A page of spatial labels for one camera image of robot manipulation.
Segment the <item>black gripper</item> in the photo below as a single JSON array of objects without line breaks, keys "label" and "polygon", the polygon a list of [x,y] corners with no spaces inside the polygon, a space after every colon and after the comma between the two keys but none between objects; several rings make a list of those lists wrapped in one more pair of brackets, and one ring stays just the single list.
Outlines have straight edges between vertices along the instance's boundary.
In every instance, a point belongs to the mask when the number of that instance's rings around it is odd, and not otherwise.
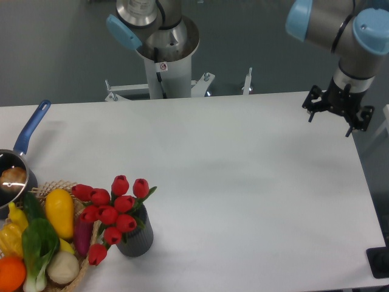
[{"label": "black gripper", "polygon": [[346,132],[346,137],[349,137],[354,130],[366,131],[375,107],[363,106],[360,108],[365,92],[352,92],[351,90],[350,83],[339,87],[332,78],[325,92],[325,100],[322,100],[323,91],[317,85],[314,85],[302,104],[302,108],[309,114],[308,122],[312,122],[315,113],[326,111],[328,103],[329,112],[344,116],[348,122],[349,129]]}]

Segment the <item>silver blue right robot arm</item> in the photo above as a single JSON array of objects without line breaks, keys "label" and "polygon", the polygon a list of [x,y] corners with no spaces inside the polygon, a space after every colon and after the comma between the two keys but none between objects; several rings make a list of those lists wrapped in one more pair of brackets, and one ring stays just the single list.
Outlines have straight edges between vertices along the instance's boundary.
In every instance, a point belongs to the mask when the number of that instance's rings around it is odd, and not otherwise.
[{"label": "silver blue right robot arm", "polygon": [[352,130],[366,130],[374,107],[360,103],[388,56],[388,10],[365,1],[295,1],[286,31],[340,58],[327,90],[314,85],[303,108],[311,116],[329,111]]}]

